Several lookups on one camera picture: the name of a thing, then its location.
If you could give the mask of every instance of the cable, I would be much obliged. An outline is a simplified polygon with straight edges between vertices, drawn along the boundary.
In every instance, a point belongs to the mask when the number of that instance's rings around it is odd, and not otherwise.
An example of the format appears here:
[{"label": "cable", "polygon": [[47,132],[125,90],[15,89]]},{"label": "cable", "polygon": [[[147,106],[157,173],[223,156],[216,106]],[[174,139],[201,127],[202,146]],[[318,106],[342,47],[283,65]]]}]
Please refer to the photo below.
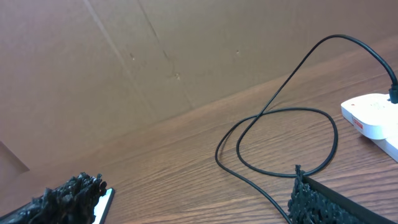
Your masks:
[{"label": "cable", "polygon": [[388,65],[388,63],[382,58],[380,57],[380,55],[378,55],[372,48],[370,48],[368,45],[366,45],[364,42],[355,39],[354,37],[350,37],[348,35],[343,35],[343,34],[335,34],[335,35],[330,35],[328,37],[325,37],[324,39],[322,39],[321,41],[319,41],[314,47],[312,47],[312,49],[309,51],[309,53],[306,54],[306,56],[303,58],[303,60],[299,63],[299,65],[295,68],[295,70],[292,72],[291,75],[289,75],[289,77],[286,79],[286,81],[282,84],[281,87],[279,87],[279,89],[276,91],[276,93],[274,94],[274,96],[271,97],[271,99],[268,101],[268,103],[265,105],[265,107],[261,110],[260,113],[258,113],[257,115],[253,115],[247,118],[242,119],[241,121],[237,122],[225,135],[224,137],[221,139],[220,143],[218,143],[217,148],[216,148],[216,152],[215,152],[215,160],[216,163],[222,168],[224,169],[226,172],[229,172],[230,174],[234,175],[235,177],[245,181],[246,183],[248,183],[250,186],[254,187],[257,191],[259,191],[263,196],[265,196],[265,198],[267,198],[271,204],[273,204],[273,206],[275,206],[275,208],[280,212],[280,214],[283,216],[283,218],[287,221],[287,223],[291,224],[292,221],[290,220],[290,218],[288,217],[288,215],[283,211],[283,209],[278,205],[278,203],[269,195],[267,194],[264,190],[262,190],[259,186],[257,186],[255,183],[251,182],[250,180],[248,180],[247,178],[239,175],[238,173],[228,169],[227,167],[225,167],[219,160],[218,160],[218,151],[221,147],[221,145],[223,144],[223,142],[225,141],[225,139],[244,121],[247,121],[249,119],[253,119],[252,122],[247,126],[247,128],[242,132],[242,134],[240,135],[238,141],[236,142],[236,153],[238,155],[239,160],[247,167],[249,167],[252,170],[255,170],[257,172],[260,172],[262,174],[266,174],[266,175],[271,175],[274,177],[285,177],[285,178],[294,178],[296,177],[295,174],[280,174],[280,173],[275,173],[275,172],[269,172],[269,171],[265,171],[262,169],[258,169],[252,165],[250,165],[249,163],[247,163],[241,156],[240,151],[239,151],[239,146],[241,144],[241,141],[243,139],[243,137],[246,135],[246,133],[250,130],[250,128],[254,125],[254,123],[256,123],[256,121],[267,114],[272,114],[272,113],[278,113],[278,112],[283,112],[283,111],[294,111],[294,110],[301,110],[301,111],[312,111],[312,112],[316,112],[316,113],[320,113],[324,116],[326,116],[331,125],[333,126],[333,132],[335,134],[334,140],[333,140],[333,145],[331,147],[331,151],[328,155],[328,157],[315,169],[304,173],[304,175],[310,176],[313,174],[316,174],[317,172],[320,172],[323,168],[325,168],[329,162],[333,159],[333,156],[336,153],[337,150],[337,144],[338,144],[338,132],[337,132],[337,127],[336,127],[336,123],[333,120],[333,118],[326,112],[322,111],[322,110],[318,110],[315,108],[305,108],[305,107],[291,107],[291,108],[281,108],[281,109],[276,109],[276,110],[271,110],[271,111],[267,111],[265,112],[265,110],[268,108],[268,106],[271,104],[271,102],[274,100],[274,98],[279,94],[279,92],[283,89],[283,87],[285,87],[285,85],[287,84],[287,82],[293,77],[293,75],[297,72],[297,70],[303,65],[303,63],[306,61],[306,59],[310,56],[310,54],[320,45],[322,44],[324,41],[331,39],[331,38],[343,38],[349,41],[354,42],[355,44],[358,44],[359,46],[361,46],[362,48],[364,48],[366,51],[368,51],[377,61],[379,61],[381,63],[381,65],[386,69],[388,75],[391,78],[392,81],[392,88],[395,90],[396,87],[398,86],[398,82],[397,82],[397,77],[395,76],[394,72],[392,71],[391,67]]}]

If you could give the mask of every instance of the brown cardboard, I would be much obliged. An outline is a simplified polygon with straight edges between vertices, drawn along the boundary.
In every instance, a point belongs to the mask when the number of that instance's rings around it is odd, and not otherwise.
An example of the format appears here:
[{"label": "brown cardboard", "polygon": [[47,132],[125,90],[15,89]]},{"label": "brown cardboard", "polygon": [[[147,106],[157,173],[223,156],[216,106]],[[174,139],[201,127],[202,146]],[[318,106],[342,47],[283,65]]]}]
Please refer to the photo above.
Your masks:
[{"label": "brown cardboard", "polygon": [[[0,1],[0,139],[28,167],[84,153],[285,75],[326,35],[368,44],[396,35],[396,9],[393,0]],[[355,47],[331,40],[305,66]]]}]

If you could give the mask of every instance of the black plug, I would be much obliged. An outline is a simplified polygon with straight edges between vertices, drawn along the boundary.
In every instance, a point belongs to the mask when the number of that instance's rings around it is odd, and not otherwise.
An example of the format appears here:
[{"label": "black plug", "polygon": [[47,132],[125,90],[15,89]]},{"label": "black plug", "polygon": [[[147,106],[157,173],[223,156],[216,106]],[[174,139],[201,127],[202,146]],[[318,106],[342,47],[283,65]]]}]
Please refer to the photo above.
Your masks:
[{"label": "black plug", "polygon": [[398,103],[398,85],[391,85],[389,90],[391,103]]}]

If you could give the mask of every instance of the wood grain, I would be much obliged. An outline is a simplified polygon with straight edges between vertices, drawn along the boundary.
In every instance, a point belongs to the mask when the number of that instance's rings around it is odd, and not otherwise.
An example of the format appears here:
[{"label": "wood grain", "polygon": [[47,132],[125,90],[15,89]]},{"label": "wood grain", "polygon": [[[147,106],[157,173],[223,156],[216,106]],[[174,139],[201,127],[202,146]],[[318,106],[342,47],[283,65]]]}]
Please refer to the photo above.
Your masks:
[{"label": "wood grain", "polygon": [[[373,47],[397,70],[398,37]],[[284,223],[262,195],[214,160],[216,145],[225,132],[241,118],[258,113],[284,79],[21,174],[0,191],[0,215],[39,196],[45,187],[56,187],[85,171],[102,173],[116,189],[107,223]],[[340,111],[343,101],[366,93],[387,93],[389,85],[378,62],[364,50],[355,50],[299,71],[272,107],[309,106],[332,115],[339,131],[338,150],[330,165],[312,177],[398,222],[398,164],[362,137]],[[287,210],[294,181],[258,174],[236,157],[235,143],[245,125],[228,139],[221,161],[254,181]],[[256,167],[293,173],[295,164],[304,170],[319,165],[332,140],[331,124],[322,115],[286,112],[260,119],[243,139],[241,150]]]}]

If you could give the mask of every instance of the black textured object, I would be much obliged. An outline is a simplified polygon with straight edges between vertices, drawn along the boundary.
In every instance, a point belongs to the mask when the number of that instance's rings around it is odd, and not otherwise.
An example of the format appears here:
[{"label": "black textured object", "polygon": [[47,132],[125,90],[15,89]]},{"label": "black textured object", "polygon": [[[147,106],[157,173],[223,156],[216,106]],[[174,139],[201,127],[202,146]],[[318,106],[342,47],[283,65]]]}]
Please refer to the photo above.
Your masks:
[{"label": "black textured object", "polygon": [[101,174],[91,177],[82,172],[55,190],[45,189],[22,208],[0,218],[0,224],[90,224],[94,207],[106,193]]},{"label": "black textured object", "polygon": [[294,224],[394,223],[304,176],[296,165],[289,218]]}]

